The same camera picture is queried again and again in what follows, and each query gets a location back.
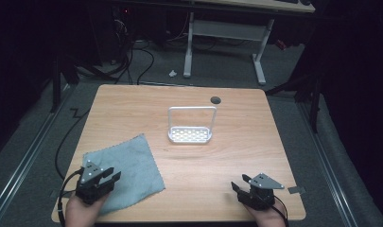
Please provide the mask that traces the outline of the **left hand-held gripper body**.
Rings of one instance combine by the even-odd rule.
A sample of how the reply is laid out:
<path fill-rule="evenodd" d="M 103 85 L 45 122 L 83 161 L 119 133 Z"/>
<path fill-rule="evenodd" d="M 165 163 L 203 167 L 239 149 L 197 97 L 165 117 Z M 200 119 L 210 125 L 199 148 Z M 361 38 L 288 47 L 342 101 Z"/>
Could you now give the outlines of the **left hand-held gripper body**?
<path fill-rule="evenodd" d="M 107 181 L 101 182 L 102 172 L 105 168 L 101 168 L 88 160 L 83 172 L 77 182 L 76 195 L 86 204 L 92 205 L 95 201 L 113 191 L 114 184 L 109 184 Z"/>

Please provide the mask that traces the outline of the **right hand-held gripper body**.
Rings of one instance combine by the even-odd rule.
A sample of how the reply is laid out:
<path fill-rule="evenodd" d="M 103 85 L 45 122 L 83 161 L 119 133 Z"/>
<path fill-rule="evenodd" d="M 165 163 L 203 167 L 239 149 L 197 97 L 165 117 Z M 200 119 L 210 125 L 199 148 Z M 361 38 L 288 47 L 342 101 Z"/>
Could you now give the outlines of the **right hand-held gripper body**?
<path fill-rule="evenodd" d="M 249 191 L 241 189 L 242 191 L 237 193 L 237 199 L 256 211 L 263 211 L 272 207 L 275 204 L 273 190 L 285 188 L 265 173 L 259 173 L 253 177 L 249 186 Z"/>

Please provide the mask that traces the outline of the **grey-blue cloth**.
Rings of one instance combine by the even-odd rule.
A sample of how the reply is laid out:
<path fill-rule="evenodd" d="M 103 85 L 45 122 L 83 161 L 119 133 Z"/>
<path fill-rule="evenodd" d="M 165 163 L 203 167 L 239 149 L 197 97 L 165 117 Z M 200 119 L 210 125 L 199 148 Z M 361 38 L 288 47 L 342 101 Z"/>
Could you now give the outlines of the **grey-blue cloth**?
<path fill-rule="evenodd" d="M 101 216 L 135 205 L 165 189 L 165 183 L 149 148 L 147 138 L 139 134 L 118 145 L 88 152 L 82 163 L 88 161 L 102 168 L 120 172 L 120 179 L 99 211 Z"/>

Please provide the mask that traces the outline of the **white rack with handle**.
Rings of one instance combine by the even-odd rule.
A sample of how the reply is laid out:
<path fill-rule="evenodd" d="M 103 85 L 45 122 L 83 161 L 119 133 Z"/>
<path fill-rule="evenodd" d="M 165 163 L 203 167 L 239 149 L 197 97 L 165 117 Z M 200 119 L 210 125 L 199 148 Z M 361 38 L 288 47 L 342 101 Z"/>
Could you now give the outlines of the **white rack with handle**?
<path fill-rule="evenodd" d="M 207 144 L 217 115 L 214 106 L 178 106 L 167 110 L 168 138 L 174 144 Z"/>

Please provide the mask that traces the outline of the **person's right hand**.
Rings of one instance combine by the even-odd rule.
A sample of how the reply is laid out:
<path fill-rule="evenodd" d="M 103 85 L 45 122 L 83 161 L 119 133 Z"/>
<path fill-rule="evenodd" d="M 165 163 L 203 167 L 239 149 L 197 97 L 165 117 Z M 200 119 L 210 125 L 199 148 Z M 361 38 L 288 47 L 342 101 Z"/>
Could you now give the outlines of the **person's right hand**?
<path fill-rule="evenodd" d="M 249 206 L 245 206 L 247 211 L 254 217 L 258 227 L 286 227 L 280 215 L 280 213 L 286 214 L 284 206 L 279 201 L 276 201 L 274 207 L 277 211 L 272 208 L 265 211 L 256 211 Z"/>

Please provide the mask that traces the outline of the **person's left hand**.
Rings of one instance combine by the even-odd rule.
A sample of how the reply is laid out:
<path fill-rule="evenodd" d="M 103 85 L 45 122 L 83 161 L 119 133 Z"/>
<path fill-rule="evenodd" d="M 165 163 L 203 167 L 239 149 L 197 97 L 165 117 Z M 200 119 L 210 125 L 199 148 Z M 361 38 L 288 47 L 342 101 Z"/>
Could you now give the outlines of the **person's left hand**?
<path fill-rule="evenodd" d="M 65 208 L 65 227 L 93 227 L 108 198 L 109 194 L 88 205 L 73 193 Z"/>

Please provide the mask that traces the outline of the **black metal stand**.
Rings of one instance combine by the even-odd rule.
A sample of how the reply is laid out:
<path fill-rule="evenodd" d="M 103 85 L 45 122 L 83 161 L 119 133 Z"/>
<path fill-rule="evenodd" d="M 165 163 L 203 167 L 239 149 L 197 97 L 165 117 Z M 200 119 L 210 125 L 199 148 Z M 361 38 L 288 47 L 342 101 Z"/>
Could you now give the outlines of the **black metal stand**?
<path fill-rule="evenodd" d="M 55 113 L 61 104 L 61 78 L 69 85 L 77 85 L 79 77 L 75 67 L 75 60 L 69 55 L 58 55 L 52 64 L 52 108 Z"/>
<path fill-rule="evenodd" d="M 276 86 L 272 89 L 269 89 L 265 92 L 267 96 L 273 96 L 277 93 L 286 90 L 295 90 L 294 100 L 296 102 L 310 102 L 310 110 L 308 115 L 308 123 L 315 133 L 318 132 L 317 128 L 317 119 L 318 112 L 320 110 L 320 93 L 322 85 L 322 75 L 312 74 L 299 77 L 297 79 L 292 79 L 286 83 L 283 83 L 279 86 Z"/>

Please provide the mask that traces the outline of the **dark computer tower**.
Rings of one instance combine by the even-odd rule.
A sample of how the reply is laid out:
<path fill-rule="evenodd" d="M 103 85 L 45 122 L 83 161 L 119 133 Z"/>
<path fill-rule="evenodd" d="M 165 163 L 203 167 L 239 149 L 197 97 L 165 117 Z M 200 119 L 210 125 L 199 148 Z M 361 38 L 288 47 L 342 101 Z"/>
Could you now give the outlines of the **dark computer tower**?
<path fill-rule="evenodd" d="M 125 59 L 131 46 L 131 35 L 133 32 L 131 16 L 130 8 L 119 6 L 112 7 L 113 33 L 117 39 L 117 58 L 120 62 Z"/>

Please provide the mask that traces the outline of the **metal floor rail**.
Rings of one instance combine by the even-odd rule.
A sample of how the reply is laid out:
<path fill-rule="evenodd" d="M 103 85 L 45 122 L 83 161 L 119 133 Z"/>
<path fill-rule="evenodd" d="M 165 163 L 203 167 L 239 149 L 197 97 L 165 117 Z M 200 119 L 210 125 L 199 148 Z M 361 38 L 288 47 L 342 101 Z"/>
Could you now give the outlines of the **metal floor rail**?
<path fill-rule="evenodd" d="M 53 106 L 53 86 L 47 85 L 42 97 L 20 120 L 18 128 L 0 153 L 0 218 L 9 207 L 26 174 L 37 158 L 62 105 L 76 85 L 59 85 L 61 101 Z"/>
<path fill-rule="evenodd" d="M 345 227 L 357 227 L 357 220 L 352 212 L 350 204 L 345 196 L 344 190 L 342 189 L 339 179 L 335 174 L 333 167 L 326 155 L 325 149 L 322 145 L 321 139 L 317 133 L 312 130 L 309 122 L 309 111 L 305 104 L 296 104 L 300 114 L 303 117 L 305 126 L 310 134 L 310 137 L 315 146 L 315 150 L 319 159 L 320 167 L 322 170 L 323 177 L 325 178 L 333 201 L 336 204 L 340 217 Z"/>

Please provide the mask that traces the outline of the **desk with white frame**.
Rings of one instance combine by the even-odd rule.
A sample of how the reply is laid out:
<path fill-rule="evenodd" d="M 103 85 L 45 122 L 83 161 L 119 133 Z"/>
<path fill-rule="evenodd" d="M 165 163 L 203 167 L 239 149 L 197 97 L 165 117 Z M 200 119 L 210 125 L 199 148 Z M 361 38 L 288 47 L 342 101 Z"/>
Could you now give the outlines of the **desk with white frame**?
<path fill-rule="evenodd" d="M 219 6 L 246 7 L 247 9 L 268 9 L 271 12 L 297 12 L 313 13 L 316 9 L 311 0 L 299 0 L 299 4 L 289 4 L 273 0 L 189 0 L 195 7 L 197 3 L 214 4 Z M 187 49 L 184 59 L 183 76 L 191 77 L 192 58 L 193 58 L 193 37 L 204 36 L 214 38 L 226 38 L 243 41 L 260 42 L 258 51 L 252 54 L 252 63 L 255 74 L 260 85 L 266 84 L 266 79 L 262 69 L 261 58 L 267 45 L 270 33 L 274 24 L 274 19 L 262 26 L 241 25 L 236 22 L 209 21 L 206 19 L 195 19 L 194 13 L 189 13 Z"/>

